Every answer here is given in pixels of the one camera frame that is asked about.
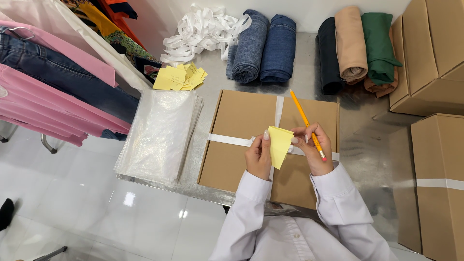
woman's left hand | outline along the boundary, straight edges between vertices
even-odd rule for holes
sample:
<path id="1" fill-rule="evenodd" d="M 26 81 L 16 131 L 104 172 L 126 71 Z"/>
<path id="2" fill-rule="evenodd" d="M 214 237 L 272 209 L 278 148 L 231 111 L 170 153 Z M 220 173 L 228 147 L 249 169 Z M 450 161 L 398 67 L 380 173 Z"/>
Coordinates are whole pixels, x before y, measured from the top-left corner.
<path id="1" fill-rule="evenodd" d="M 251 147 L 245 152 L 246 169 L 258 178 L 269 180 L 271 172 L 271 138 L 265 130 L 255 138 Z"/>

hand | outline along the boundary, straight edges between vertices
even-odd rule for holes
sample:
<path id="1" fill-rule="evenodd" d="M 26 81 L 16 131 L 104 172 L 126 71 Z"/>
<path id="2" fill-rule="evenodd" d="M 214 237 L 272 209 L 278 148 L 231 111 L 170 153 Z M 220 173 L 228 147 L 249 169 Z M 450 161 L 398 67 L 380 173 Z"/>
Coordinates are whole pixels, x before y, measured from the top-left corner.
<path id="1" fill-rule="evenodd" d="M 297 127 L 290 131 L 295 135 L 291 139 L 293 145 L 300 148 L 306 155 L 313 176 L 322 176 L 334 170 L 330 139 L 318 123 L 313 123 L 308 128 Z M 316 145 L 314 145 L 314 141 L 311 138 L 313 132 L 316 134 L 327 161 L 322 161 L 321 155 L 317 151 Z"/>
<path id="2" fill-rule="evenodd" d="M 255 138 L 251 147 L 245 152 L 246 169 L 258 178 L 269 180 L 271 172 L 271 138 L 265 130 Z"/>

fingernail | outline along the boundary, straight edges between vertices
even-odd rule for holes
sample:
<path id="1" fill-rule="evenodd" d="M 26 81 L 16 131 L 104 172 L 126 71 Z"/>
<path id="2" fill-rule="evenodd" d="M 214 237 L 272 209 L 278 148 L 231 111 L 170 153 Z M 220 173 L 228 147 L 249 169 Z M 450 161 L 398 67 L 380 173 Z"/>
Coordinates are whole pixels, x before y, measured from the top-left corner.
<path id="1" fill-rule="evenodd" d="M 268 130 L 264 131 L 264 140 L 269 140 L 269 131 Z"/>

hanging jeans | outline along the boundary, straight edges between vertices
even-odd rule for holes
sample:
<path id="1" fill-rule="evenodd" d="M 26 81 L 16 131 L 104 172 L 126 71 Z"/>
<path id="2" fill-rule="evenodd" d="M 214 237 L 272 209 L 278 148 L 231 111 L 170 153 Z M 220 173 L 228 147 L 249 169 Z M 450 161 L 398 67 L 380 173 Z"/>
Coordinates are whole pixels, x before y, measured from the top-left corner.
<path id="1" fill-rule="evenodd" d="M 63 54 L 20 40 L 0 26 L 0 63 L 132 123 L 139 100 L 104 83 Z"/>

metal table surface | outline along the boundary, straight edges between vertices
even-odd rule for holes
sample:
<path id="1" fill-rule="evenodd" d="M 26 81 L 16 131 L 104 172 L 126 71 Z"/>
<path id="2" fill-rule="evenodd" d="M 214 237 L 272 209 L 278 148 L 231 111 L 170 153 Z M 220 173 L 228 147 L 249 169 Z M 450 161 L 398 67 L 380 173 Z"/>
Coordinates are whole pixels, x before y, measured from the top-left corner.
<path id="1" fill-rule="evenodd" d="M 219 91 L 224 89 L 290 97 L 291 88 L 299 98 L 340 103 L 340 161 L 366 201 L 374 219 L 374 227 L 385 239 L 396 242 L 398 217 L 393 200 L 394 157 L 390 154 L 389 135 L 408 128 L 421 117 L 390 112 L 388 95 L 376 98 L 362 87 L 347 86 L 337 96 L 322 95 L 316 35 L 297 33 L 293 77 L 284 84 L 239 84 L 226 78 L 226 61 L 221 61 L 219 50 L 202 52 L 193 61 L 208 72 L 203 86 L 197 89 L 197 94 L 204 98 L 204 107 L 188 147 L 177 187 L 172 189 L 121 174 L 117 174 L 117 178 L 231 206 L 235 199 L 234 193 L 197 184 Z"/>

